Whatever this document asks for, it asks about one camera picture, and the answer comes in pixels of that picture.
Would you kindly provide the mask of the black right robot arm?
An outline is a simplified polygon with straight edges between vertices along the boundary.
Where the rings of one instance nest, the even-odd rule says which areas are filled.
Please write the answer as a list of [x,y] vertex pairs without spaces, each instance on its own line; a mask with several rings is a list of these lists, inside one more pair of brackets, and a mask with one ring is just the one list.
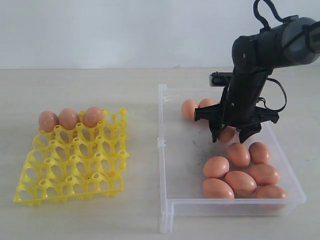
[[289,22],[250,36],[237,38],[231,50],[233,71],[213,72],[210,86],[223,87],[220,102],[197,108],[194,119],[207,120],[212,141],[216,142],[227,126],[236,128],[239,141],[245,142],[262,129],[262,123],[277,123],[283,109],[258,107],[266,81],[273,70],[308,65],[320,57],[320,23],[294,16]]

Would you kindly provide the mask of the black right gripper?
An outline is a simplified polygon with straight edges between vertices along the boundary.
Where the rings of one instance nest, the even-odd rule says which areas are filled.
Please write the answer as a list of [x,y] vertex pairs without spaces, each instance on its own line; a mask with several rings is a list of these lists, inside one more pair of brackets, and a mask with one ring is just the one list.
[[227,126],[237,129],[239,142],[244,143],[249,137],[261,131],[262,123],[277,123],[279,114],[274,110],[255,105],[247,107],[220,102],[195,109],[194,120],[208,121],[213,143],[217,142],[221,132]]

